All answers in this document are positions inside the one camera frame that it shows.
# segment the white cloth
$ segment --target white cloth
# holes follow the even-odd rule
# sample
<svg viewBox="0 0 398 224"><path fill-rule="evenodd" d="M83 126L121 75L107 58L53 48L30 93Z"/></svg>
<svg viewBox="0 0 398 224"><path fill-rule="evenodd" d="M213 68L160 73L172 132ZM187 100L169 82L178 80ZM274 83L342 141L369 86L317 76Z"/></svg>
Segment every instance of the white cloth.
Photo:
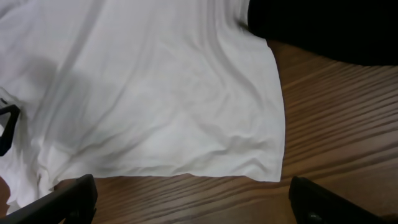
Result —
<svg viewBox="0 0 398 224"><path fill-rule="evenodd" d="M64 179L279 181L284 107L241 0L2 0L0 86L22 107L0 158L23 207Z"/></svg>

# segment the wooden floor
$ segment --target wooden floor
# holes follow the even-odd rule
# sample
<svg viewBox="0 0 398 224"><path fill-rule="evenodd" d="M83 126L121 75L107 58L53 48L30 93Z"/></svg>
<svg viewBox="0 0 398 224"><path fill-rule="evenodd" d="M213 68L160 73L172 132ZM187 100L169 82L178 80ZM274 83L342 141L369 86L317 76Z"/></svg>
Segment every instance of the wooden floor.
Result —
<svg viewBox="0 0 398 224"><path fill-rule="evenodd" d="M287 196L295 175L377 215L398 211L398 67L350 65L269 45L285 101L281 182L191 175L97 179L93 223L295 223Z"/></svg>

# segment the white fabric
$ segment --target white fabric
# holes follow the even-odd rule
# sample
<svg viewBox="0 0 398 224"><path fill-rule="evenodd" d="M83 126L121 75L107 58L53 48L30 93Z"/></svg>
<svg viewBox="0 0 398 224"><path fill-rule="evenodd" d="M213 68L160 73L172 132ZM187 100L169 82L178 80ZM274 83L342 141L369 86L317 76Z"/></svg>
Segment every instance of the white fabric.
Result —
<svg viewBox="0 0 398 224"><path fill-rule="evenodd" d="M22 107L0 158L11 209L84 174L279 181L279 77L266 41L239 26L247 7L2 0L0 86Z"/></svg>

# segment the wooden surface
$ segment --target wooden surface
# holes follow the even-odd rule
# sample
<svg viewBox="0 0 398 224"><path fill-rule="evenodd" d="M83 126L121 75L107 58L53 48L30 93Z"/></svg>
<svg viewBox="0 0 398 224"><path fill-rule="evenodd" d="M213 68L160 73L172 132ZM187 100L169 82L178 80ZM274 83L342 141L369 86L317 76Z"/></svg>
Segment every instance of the wooden surface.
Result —
<svg viewBox="0 0 398 224"><path fill-rule="evenodd" d="M287 197L294 175L377 215L398 211L398 67L350 65L269 45L285 101L281 182L191 175L97 179L93 223L295 223Z"/></svg>

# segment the black fabric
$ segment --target black fabric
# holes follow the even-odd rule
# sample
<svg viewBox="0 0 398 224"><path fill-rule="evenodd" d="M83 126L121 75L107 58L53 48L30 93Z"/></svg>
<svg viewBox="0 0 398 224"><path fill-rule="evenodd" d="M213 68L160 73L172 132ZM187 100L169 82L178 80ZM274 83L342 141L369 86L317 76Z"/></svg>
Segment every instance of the black fabric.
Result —
<svg viewBox="0 0 398 224"><path fill-rule="evenodd" d="M396 1L251 0L249 30L335 60L398 65Z"/></svg>

